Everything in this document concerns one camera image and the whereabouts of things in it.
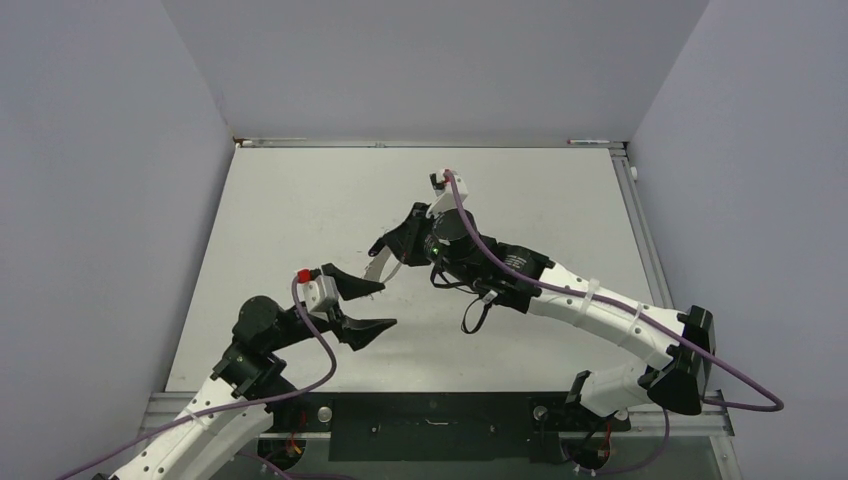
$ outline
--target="black strap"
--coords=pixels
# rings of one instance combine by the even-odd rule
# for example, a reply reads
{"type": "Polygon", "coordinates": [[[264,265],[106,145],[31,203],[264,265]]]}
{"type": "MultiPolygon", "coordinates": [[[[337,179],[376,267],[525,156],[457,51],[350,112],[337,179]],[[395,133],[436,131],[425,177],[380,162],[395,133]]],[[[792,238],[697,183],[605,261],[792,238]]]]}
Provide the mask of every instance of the black strap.
{"type": "Polygon", "coordinates": [[[483,305],[483,313],[480,314],[480,319],[477,320],[477,325],[475,325],[473,329],[468,330],[468,327],[465,325],[465,320],[468,317],[468,310],[470,310],[471,306],[479,302],[480,300],[480,298],[474,300],[473,302],[468,304],[468,307],[465,308],[465,313],[462,315],[462,324],[459,326],[460,330],[462,330],[462,333],[465,333],[467,335],[473,335],[479,332],[480,329],[483,327],[483,322],[486,321],[486,316],[489,315],[489,310],[492,309],[492,303],[486,303],[483,305]]]}
{"type": "Polygon", "coordinates": [[[459,290],[460,292],[463,292],[463,293],[474,294],[474,292],[472,292],[471,290],[461,288],[461,287],[467,286],[466,284],[464,284],[462,282],[451,282],[451,281],[449,281],[447,279],[447,277],[445,277],[444,272],[442,272],[439,269],[439,267],[436,267],[436,266],[434,266],[433,270],[430,271],[430,284],[433,285],[436,288],[441,288],[441,289],[445,289],[445,290],[450,289],[450,288],[455,288],[455,289],[457,289],[457,290],[459,290]],[[437,275],[445,283],[436,283],[436,276],[437,275]]]}

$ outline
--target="cable tie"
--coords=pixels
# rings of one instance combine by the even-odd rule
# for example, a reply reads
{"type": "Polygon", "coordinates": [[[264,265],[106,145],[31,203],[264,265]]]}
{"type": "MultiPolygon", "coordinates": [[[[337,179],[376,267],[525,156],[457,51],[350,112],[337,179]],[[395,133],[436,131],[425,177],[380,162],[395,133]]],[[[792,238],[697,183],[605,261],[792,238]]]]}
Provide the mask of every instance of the cable tie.
{"type": "Polygon", "coordinates": [[[638,302],[636,304],[636,314],[633,315],[633,321],[630,323],[630,327],[624,333],[624,336],[621,337],[621,340],[619,340],[615,344],[616,347],[620,347],[621,344],[624,343],[625,340],[630,338],[630,335],[633,335],[633,330],[636,329],[636,324],[639,323],[639,317],[642,315],[642,310],[644,309],[644,307],[645,307],[645,305],[643,305],[642,302],[638,302]]]}
{"type": "Polygon", "coordinates": [[[200,425],[200,428],[202,428],[204,432],[209,431],[209,425],[203,423],[203,420],[201,420],[200,417],[198,417],[197,414],[194,413],[194,410],[192,410],[191,407],[186,407],[183,411],[188,413],[188,416],[191,417],[192,421],[200,425]]]}
{"type": "Polygon", "coordinates": [[[601,281],[597,278],[593,278],[589,280],[589,286],[586,287],[586,296],[583,297],[583,302],[580,303],[579,316],[574,319],[574,326],[580,327],[583,324],[583,319],[586,316],[586,311],[589,310],[589,305],[592,303],[592,297],[595,296],[595,292],[601,288],[601,281]]]}

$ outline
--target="gray wall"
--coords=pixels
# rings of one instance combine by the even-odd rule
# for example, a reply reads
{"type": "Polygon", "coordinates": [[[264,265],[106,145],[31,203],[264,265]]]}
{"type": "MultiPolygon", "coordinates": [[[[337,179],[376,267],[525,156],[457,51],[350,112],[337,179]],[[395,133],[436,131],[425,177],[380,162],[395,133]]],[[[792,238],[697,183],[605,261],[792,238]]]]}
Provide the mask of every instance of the gray wall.
{"type": "Polygon", "coordinates": [[[245,137],[630,139],[707,0],[164,0],[245,137]]]}
{"type": "Polygon", "coordinates": [[[232,142],[156,0],[0,10],[0,477],[132,438],[232,142]]]}
{"type": "Polygon", "coordinates": [[[846,475],[846,25],[839,0],[713,0],[630,148],[675,303],[786,401],[733,414],[748,480],[846,475]]]}

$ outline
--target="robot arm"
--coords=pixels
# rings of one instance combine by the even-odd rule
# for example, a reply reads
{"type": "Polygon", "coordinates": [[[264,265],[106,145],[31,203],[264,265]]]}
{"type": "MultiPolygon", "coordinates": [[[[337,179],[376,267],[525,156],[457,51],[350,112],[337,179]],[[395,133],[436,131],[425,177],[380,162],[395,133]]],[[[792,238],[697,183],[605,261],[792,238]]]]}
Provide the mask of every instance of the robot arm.
{"type": "MultiPolygon", "coordinates": [[[[320,333],[332,331],[353,350],[364,348],[397,323],[395,319],[357,320],[345,315],[339,306],[340,299],[382,290],[382,283],[353,277],[333,264],[303,270],[298,276],[312,324],[320,333]]],[[[283,310],[264,296],[249,299],[239,311],[232,343],[197,395],[176,417],[190,420],[163,429],[112,476],[98,475],[95,479],[211,477],[247,442],[270,428],[275,414],[286,417],[297,410],[295,398],[273,403],[264,403],[263,399],[297,395],[297,389],[281,376],[286,362],[274,352],[312,336],[294,307],[283,310]]]]}
{"type": "MultiPolygon", "coordinates": [[[[446,170],[430,176],[436,200],[416,203],[406,220],[386,233],[369,251],[390,251],[402,264],[432,265],[431,282],[450,274],[487,304],[550,317],[597,335],[634,355],[633,363],[604,372],[582,372],[569,390],[572,402],[599,417],[629,406],[654,402],[673,412],[696,415],[709,377],[709,364],[663,332],[640,319],[651,318],[670,331],[714,350],[712,315],[692,307],[688,313],[642,304],[580,277],[547,256],[479,234],[479,240],[512,271],[531,280],[563,287],[567,293],[542,289],[505,273],[488,258],[466,228],[456,206],[468,196],[463,179],[446,170]]],[[[476,231],[474,216],[465,212],[476,231]]]]}

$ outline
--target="cable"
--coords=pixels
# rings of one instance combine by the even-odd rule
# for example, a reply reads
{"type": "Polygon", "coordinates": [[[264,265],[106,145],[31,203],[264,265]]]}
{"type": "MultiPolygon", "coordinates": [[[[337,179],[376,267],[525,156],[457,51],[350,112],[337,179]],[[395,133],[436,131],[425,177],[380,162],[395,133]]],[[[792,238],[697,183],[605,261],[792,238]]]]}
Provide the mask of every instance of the cable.
{"type": "Polygon", "coordinates": [[[483,313],[480,314],[480,318],[477,320],[477,325],[474,325],[473,329],[468,330],[468,326],[465,325],[465,320],[468,317],[468,311],[471,310],[471,307],[480,300],[482,300],[482,298],[472,300],[471,303],[469,303],[468,306],[465,307],[465,313],[462,315],[462,323],[459,325],[459,329],[462,330],[462,333],[466,335],[474,335],[475,333],[479,332],[480,329],[483,328],[483,322],[486,321],[486,317],[489,315],[489,310],[492,309],[491,303],[483,304],[483,313]]]}
{"type": "MultiPolygon", "coordinates": [[[[445,175],[445,178],[447,178],[448,181],[451,184],[451,191],[453,193],[454,202],[456,203],[456,210],[459,213],[459,218],[462,220],[462,223],[465,225],[465,229],[468,231],[469,236],[471,236],[471,239],[474,241],[474,243],[477,245],[477,247],[480,249],[480,251],[483,252],[483,255],[485,255],[486,258],[488,258],[492,263],[494,263],[496,267],[501,269],[504,273],[506,273],[506,274],[508,274],[512,277],[515,277],[518,280],[522,280],[524,282],[527,282],[530,285],[541,287],[541,288],[544,288],[546,290],[550,290],[550,291],[553,291],[553,292],[561,293],[563,295],[570,295],[570,296],[579,297],[579,298],[583,298],[583,297],[586,296],[586,292],[581,292],[579,290],[573,290],[569,287],[559,287],[559,286],[556,286],[556,285],[551,285],[551,284],[548,284],[548,283],[540,282],[540,281],[533,279],[533,278],[530,278],[526,275],[522,275],[521,273],[514,271],[508,265],[503,263],[497,256],[495,256],[494,253],[492,253],[491,250],[489,250],[488,247],[486,247],[486,244],[483,243],[483,240],[480,238],[480,235],[477,233],[477,230],[474,229],[474,225],[469,220],[468,213],[465,211],[465,207],[462,205],[462,198],[459,196],[459,189],[457,188],[456,178],[454,178],[453,172],[451,172],[450,170],[445,170],[444,175],[445,175]]],[[[631,307],[630,305],[627,305],[624,302],[621,302],[621,301],[616,300],[614,298],[605,297],[603,295],[597,295],[596,294],[592,297],[592,300],[613,306],[615,308],[618,308],[619,310],[623,310],[624,312],[627,312],[630,315],[635,316],[635,315],[638,314],[640,320],[643,320],[648,325],[656,328],[660,332],[671,337],[676,342],[679,342],[681,345],[689,348],[690,350],[693,350],[698,355],[701,355],[701,357],[703,357],[704,360],[706,360],[710,363],[713,363],[715,365],[718,365],[719,368],[721,368],[725,372],[733,375],[737,379],[741,380],[744,384],[746,384],[749,387],[756,390],[757,393],[759,393],[760,395],[771,400],[774,403],[774,405],[750,405],[750,404],[746,404],[746,403],[725,402],[725,401],[721,401],[721,400],[712,400],[712,399],[708,399],[708,398],[705,398],[703,400],[704,403],[706,403],[708,405],[718,405],[718,406],[722,406],[722,407],[726,407],[726,408],[738,408],[738,409],[741,409],[741,410],[751,410],[751,411],[755,411],[755,412],[779,412],[780,410],[783,410],[783,407],[784,407],[783,400],[778,398],[777,395],[770,392],[765,387],[763,387],[759,383],[755,382],[751,377],[745,375],[744,373],[742,373],[741,371],[739,371],[738,369],[736,369],[732,365],[728,364],[724,360],[721,360],[720,358],[716,357],[712,353],[704,350],[703,348],[692,343],[691,341],[689,341],[689,340],[681,337],[680,335],[674,333],[673,331],[671,331],[671,329],[669,329],[668,327],[659,323],[658,321],[654,320],[653,318],[651,318],[650,316],[648,316],[644,312],[638,312],[635,308],[631,307]]]]}
{"type": "MultiPolygon", "coordinates": [[[[665,448],[668,446],[668,438],[671,434],[671,422],[668,419],[668,410],[663,409],[663,417],[665,417],[665,433],[663,433],[663,441],[660,443],[660,446],[654,450],[654,453],[650,454],[647,458],[642,460],[639,463],[635,463],[633,465],[628,465],[626,467],[618,467],[611,469],[603,469],[603,470],[588,470],[581,466],[577,466],[577,469],[583,473],[589,473],[592,476],[594,475],[617,475],[619,473],[628,473],[639,470],[640,468],[646,467],[650,465],[654,460],[659,458],[660,455],[665,451],[665,448]]],[[[565,453],[565,457],[567,460],[571,460],[568,456],[568,450],[563,448],[563,453],[565,453]]]]}
{"type": "Polygon", "coordinates": [[[286,473],[284,470],[281,470],[280,467],[274,465],[274,463],[271,462],[270,460],[268,460],[267,458],[262,458],[259,455],[256,455],[255,453],[238,452],[238,453],[236,453],[236,455],[241,456],[241,457],[245,457],[245,458],[250,458],[252,460],[256,460],[257,462],[261,462],[263,465],[268,467],[269,470],[271,470],[272,472],[276,473],[277,475],[283,477],[284,480],[294,480],[294,479],[297,479],[297,478],[302,478],[302,479],[326,478],[326,479],[329,479],[329,480],[333,480],[333,479],[336,479],[336,480],[356,480],[355,478],[350,477],[348,475],[339,475],[339,474],[336,474],[336,473],[286,473]]]}
{"type": "MultiPolygon", "coordinates": [[[[205,410],[200,410],[198,412],[195,412],[194,416],[202,417],[202,416],[210,415],[210,414],[214,414],[214,413],[225,412],[227,410],[235,410],[235,409],[238,409],[238,408],[252,407],[254,405],[262,405],[262,404],[267,404],[267,403],[281,402],[283,400],[289,400],[289,399],[298,397],[300,395],[303,395],[304,393],[308,393],[308,392],[311,392],[312,390],[315,390],[316,388],[320,387],[321,385],[324,385],[325,383],[327,383],[330,380],[330,378],[332,378],[333,375],[335,375],[336,369],[338,368],[338,362],[336,361],[336,355],[333,353],[333,349],[330,348],[330,344],[328,344],[327,341],[324,340],[324,337],[321,335],[321,332],[319,332],[318,329],[315,328],[315,325],[312,323],[312,320],[309,319],[309,314],[306,313],[306,309],[303,307],[303,305],[300,304],[300,298],[297,294],[297,286],[298,286],[298,279],[295,276],[294,280],[292,280],[292,285],[291,285],[292,299],[294,300],[295,310],[297,310],[297,314],[300,316],[301,320],[303,320],[303,323],[306,325],[306,328],[308,328],[309,331],[312,332],[312,335],[314,335],[315,338],[318,340],[318,342],[321,343],[321,346],[324,347],[324,351],[326,351],[327,355],[330,357],[330,371],[327,372],[326,375],[324,375],[320,380],[313,383],[312,385],[309,385],[308,387],[301,388],[300,390],[295,390],[294,392],[283,393],[281,395],[275,395],[273,397],[257,398],[256,400],[249,400],[249,401],[244,401],[244,402],[231,403],[229,405],[221,405],[221,406],[218,406],[218,407],[207,408],[205,410]]],[[[130,440],[129,442],[124,443],[123,445],[120,445],[119,447],[115,448],[114,450],[112,450],[109,453],[106,453],[106,454],[104,454],[100,457],[97,457],[94,460],[92,460],[92,461],[90,461],[90,462],[88,462],[88,463],[86,463],[82,466],[79,466],[79,467],[77,467],[73,470],[70,470],[68,472],[63,473],[62,475],[60,475],[57,478],[57,480],[67,480],[67,479],[73,477],[74,475],[76,475],[78,473],[84,472],[91,467],[94,467],[96,465],[99,465],[99,464],[105,462],[106,460],[109,460],[110,458],[114,457],[115,455],[118,455],[119,453],[123,452],[124,450],[126,450],[128,448],[134,447],[135,445],[147,440],[148,438],[155,437],[156,435],[159,435],[160,433],[162,433],[166,430],[169,430],[171,428],[174,428],[176,426],[179,426],[179,425],[182,425],[186,422],[189,422],[189,421],[192,420],[192,418],[193,418],[192,416],[186,415],[186,416],[177,418],[175,420],[172,420],[172,421],[162,425],[161,427],[155,428],[152,431],[145,433],[144,435],[140,435],[140,436],[136,437],[135,439],[130,440]]]]}

